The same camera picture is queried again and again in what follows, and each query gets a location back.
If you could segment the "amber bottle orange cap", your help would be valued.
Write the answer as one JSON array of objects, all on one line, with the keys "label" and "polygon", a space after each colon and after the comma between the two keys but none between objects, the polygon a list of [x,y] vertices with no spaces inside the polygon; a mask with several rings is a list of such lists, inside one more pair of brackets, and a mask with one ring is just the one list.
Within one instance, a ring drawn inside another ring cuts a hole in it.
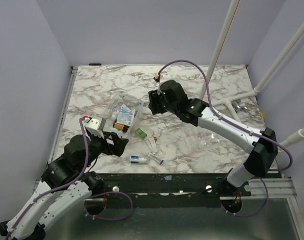
[{"label": "amber bottle orange cap", "polygon": [[129,129],[129,126],[128,125],[124,125],[124,124],[122,124],[122,123],[118,123],[117,121],[115,121],[114,123],[113,123],[113,127],[115,128],[115,129],[117,129],[117,130],[120,130],[120,131],[122,131],[122,132],[127,132],[128,131],[128,129]]}]

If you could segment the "small blue white tube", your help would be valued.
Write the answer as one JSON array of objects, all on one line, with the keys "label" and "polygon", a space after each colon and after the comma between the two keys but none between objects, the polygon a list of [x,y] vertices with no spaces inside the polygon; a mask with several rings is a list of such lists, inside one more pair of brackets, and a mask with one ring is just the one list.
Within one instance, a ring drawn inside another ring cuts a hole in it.
[{"label": "small blue white tube", "polygon": [[163,159],[160,159],[158,157],[156,157],[155,155],[153,155],[152,153],[149,153],[148,154],[148,157],[152,160],[154,160],[158,165],[163,165],[164,163],[164,160]]}]

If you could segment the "small green medicine carton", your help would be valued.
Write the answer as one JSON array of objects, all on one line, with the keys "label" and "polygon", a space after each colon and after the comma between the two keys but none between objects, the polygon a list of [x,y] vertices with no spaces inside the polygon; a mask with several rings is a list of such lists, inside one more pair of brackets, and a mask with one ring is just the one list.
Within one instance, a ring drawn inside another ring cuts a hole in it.
[{"label": "small green medicine carton", "polygon": [[141,139],[144,140],[147,137],[147,133],[143,131],[141,128],[137,128],[135,130],[135,134]]}]

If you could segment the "white plastic bottle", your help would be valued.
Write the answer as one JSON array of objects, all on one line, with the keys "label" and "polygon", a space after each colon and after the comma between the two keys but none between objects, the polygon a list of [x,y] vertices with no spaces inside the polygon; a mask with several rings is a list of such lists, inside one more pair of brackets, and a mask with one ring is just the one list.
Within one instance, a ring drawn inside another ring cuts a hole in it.
[{"label": "white plastic bottle", "polygon": [[112,115],[111,115],[111,120],[112,120],[112,121],[117,120],[118,114],[119,114],[119,111],[118,111],[118,110],[115,110],[115,111],[112,113]]}]

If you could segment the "white paper sachets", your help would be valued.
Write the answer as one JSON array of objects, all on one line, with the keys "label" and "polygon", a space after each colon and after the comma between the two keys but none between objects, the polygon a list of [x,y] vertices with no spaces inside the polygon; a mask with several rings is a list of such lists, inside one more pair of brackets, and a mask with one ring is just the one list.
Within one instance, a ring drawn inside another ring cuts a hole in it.
[{"label": "white paper sachets", "polygon": [[147,141],[146,141],[147,146],[149,147],[151,153],[157,157],[160,157],[163,155],[163,152],[161,151],[160,147],[157,146],[155,138],[154,137],[150,137]]}]

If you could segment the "blue white gauze dressing pack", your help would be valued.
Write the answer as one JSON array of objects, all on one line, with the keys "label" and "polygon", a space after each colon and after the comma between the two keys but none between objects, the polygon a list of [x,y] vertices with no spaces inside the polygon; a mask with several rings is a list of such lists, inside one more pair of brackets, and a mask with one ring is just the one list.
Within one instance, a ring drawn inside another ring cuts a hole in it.
[{"label": "blue white gauze dressing pack", "polygon": [[129,108],[127,105],[122,105],[117,116],[117,122],[131,126],[135,118],[136,108]]}]

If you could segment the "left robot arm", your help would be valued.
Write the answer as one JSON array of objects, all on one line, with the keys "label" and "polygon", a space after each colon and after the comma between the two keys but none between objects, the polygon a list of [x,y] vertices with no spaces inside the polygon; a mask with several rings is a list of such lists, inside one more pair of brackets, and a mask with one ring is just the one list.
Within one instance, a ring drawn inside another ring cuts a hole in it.
[{"label": "left robot arm", "polygon": [[100,154],[121,156],[128,142],[114,132],[98,137],[86,131],[72,137],[63,154],[47,164],[21,211],[11,220],[0,222],[0,235],[7,240],[44,239],[46,227],[68,208],[105,192],[104,180],[86,168]]}]

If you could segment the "white gauze roll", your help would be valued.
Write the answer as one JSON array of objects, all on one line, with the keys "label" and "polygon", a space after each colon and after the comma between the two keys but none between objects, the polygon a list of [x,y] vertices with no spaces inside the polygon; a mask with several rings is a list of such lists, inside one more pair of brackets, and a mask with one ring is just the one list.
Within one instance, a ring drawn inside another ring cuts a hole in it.
[{"label": "white gauze roll", "polygon": [[144,165],[149,163],[149,158],[147,156],[131,155],[129,161],[131,164]]}]

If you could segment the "clear plastic medicine box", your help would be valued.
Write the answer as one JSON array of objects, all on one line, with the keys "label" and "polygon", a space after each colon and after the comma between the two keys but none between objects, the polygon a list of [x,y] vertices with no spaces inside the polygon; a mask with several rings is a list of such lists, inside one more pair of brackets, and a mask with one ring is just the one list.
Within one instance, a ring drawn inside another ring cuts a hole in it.
[{"label": "clear plastic medicine box", "polygon": [[142,113],[142,100],[132,95],[116,93],[102,114],[102,117],[106,119],[104,130],[117,133],[120,138],[129,139]]}]

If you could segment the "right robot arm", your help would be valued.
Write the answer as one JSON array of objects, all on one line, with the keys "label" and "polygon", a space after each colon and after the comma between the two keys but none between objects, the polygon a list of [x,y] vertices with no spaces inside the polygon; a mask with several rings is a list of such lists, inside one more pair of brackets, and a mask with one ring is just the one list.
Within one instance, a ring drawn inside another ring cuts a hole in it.
[{"label": "right robot arm", "polygon": [[148,107],[153,115],[170,112],[184,123],[217,133],[248,153],[248,158],[224,178],[224,194],[233,196],[245,182],[264,177],[272,166],[278,154],[276,134],[272,129],[260,131],[216,112],[207,102],[188,98],[174,80],[162,83],[157,90],[149,91],[148,96]]}]

